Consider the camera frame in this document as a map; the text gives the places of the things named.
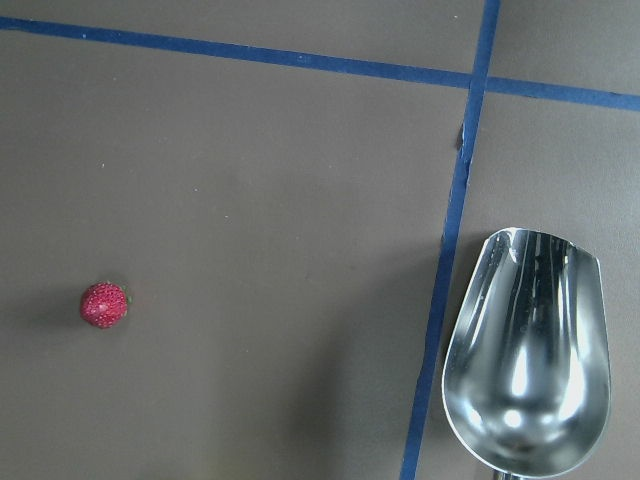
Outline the red strawberry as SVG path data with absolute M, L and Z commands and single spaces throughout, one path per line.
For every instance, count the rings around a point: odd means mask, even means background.
M 109 329 L 127 314 L 132 297 L 127 289 L 114 282 L 98 282 L 81 295 L 79 314 L 82 320 L 99 329 Z

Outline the steel ice scoop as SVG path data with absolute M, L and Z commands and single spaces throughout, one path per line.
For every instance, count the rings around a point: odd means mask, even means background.
M 599 446 L 611 373 L 598 259 L 510 227 L 484 242 L 446 352 L 444 411 L 497 479 L 552 479 Z

